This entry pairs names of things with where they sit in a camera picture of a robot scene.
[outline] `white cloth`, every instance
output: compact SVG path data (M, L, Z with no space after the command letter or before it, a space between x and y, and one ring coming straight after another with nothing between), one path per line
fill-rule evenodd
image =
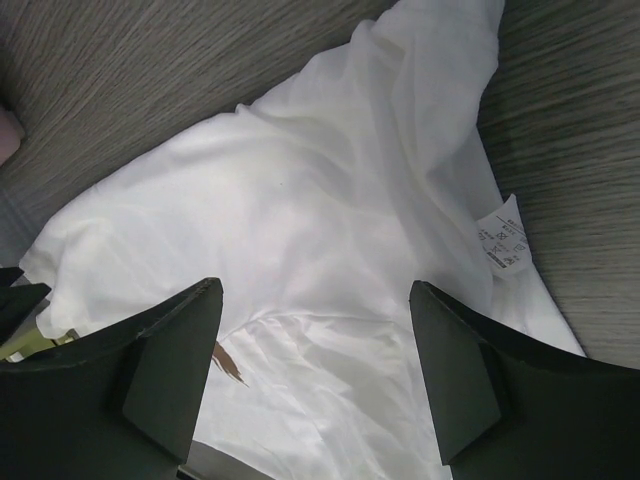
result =
M531 267L492 277L475 220L501 205L475 128L501 0L401 0L251 107L94 186L22 262L38 319L91 333L205 276L219 341L195 438L277 480L448 480L409 315L416 279L573 352Z

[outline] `brown stain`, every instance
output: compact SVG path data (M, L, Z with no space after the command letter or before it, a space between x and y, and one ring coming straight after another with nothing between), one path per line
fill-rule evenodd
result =
M231 358L227 351L218 342L216 342L216 346L213 348L213 356L211 358L221 371L247 386L242 379L242 374L240 373L236 362L233 361L233 358Z

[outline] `pink object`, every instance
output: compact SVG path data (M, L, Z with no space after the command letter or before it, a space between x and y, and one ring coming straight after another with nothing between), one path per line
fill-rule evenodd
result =
M0 165L20 147L22 128L16 117L0 107Z

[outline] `white care label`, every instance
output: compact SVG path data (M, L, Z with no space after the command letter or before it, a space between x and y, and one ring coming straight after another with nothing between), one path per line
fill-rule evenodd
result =
M477 223L482 247L497 276L514 275L533 263L515 195Z

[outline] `white garment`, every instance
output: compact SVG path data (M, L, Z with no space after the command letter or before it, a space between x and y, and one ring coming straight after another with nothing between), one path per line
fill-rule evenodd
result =
M535 269L493 278L477 235L501 205L475 128L501 11L401 0L82 194L22 262L53 287L41 330L91 333L220 277L247 386L211 369L196 440L277 480L448 480L414 280L580 352Z

